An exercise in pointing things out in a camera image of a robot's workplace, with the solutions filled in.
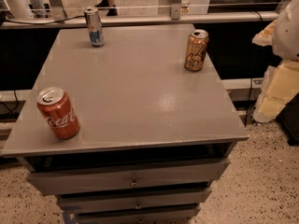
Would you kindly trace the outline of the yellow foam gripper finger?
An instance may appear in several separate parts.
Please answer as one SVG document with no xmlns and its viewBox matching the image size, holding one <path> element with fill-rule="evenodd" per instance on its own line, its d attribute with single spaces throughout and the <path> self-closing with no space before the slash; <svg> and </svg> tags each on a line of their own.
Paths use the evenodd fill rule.
<svg viewBox="0 0 299 224">
<path fill-rule="evenodd" d="M 261 30 L 260 33 L 256 34 L 252 38 L 252 43 L 262 47 L 271 46 L 276 24 L 277 21 L 272 21 L 270 24 L 268 24 L 263 30 Z"/>
<path fill-rule="evenodd" d="M 269 66 L 264 73 L 253 118 L 260 123 L 275 119 L 298 93 L 299 62 L 283 60 L 278 67 Z"/>
</svg>

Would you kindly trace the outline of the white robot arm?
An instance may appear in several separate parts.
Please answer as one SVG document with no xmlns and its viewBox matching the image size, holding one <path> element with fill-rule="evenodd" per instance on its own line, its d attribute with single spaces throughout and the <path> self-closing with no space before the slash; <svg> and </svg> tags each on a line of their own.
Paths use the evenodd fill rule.
<svg viewBox="0 0 299 224">
<path fill-rule="evenodd" d="M 273 53 L 282 59 L 277 68 L 266 70 L 253 111 L 253 118 L 265 123 L 275 119 L 299 93 L 299 0 L 291 0 L 252 42 L 272 46 Z"/>
</svg>

